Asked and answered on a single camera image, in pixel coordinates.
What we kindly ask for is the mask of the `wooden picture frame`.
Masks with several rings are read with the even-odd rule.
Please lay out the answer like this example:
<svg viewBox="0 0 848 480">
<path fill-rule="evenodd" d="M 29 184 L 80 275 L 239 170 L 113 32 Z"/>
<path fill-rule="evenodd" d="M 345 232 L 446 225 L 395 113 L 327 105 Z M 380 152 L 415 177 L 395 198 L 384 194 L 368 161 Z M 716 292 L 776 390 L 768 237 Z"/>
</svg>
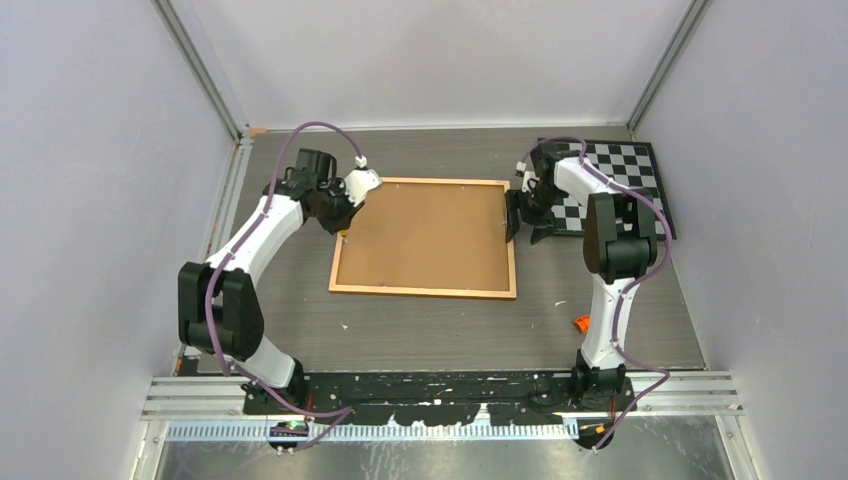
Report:
<svg viewBox="0 0 848 480">
<path fill-rule="evenodd" d="M 338 236 L 332 293 L 514 300 L 506 180 L 387 177 Z"/>
</svg>

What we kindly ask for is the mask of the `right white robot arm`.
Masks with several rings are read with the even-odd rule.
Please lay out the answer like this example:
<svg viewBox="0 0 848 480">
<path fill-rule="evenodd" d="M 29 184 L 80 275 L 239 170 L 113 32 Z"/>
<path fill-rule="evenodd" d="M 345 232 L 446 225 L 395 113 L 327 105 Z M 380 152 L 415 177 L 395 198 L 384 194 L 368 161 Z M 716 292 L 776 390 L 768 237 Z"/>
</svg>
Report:
<svg viewBox="0 0 848 480">
<path fill-rule="evenodd" d="M 563 197 L 586 210 L 583 259 L 593 280 L 589 326 L 564 387 L 538 393 L 536 402 L 565 402 L 579 410 L 614 411 L 626 391 L 622 353 L 638 283 L 657 258 L 655 224 L 661 215 L 646 191 L 602 173 L 586 157 L 587 144 L 560 148 L 562 138 L 538 141 L 517 163 L 518 189 L 505 193 L 505 239 L 531 226 L 538 243 L 555 230 L 554 204 Z"/>
</svg>

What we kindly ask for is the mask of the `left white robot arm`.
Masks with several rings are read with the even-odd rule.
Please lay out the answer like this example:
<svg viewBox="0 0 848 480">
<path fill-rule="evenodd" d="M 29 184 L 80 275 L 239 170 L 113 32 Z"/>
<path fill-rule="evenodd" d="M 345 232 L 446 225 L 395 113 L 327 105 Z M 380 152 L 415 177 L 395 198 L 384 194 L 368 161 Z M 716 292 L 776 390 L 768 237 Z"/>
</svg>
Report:
<svg viewBox="0 0 848 480">
<path fill-rule="evenodd" d="M 298 412 L 307 398 L 302 363 L 265 333 L 256 287 L 284 243 L 309 219 L 332 235 L 349 229 L 381 177 L 358 155 L 339 176 L 337 159 L 302 148 L 294 166 L 272 180 L 237 233 L 202 263 L 187 262 L 177 277 L 180 341 L 214 355 L 224 372 L 244 373 L 267 386 L 280 412 Z"/>
</svg>

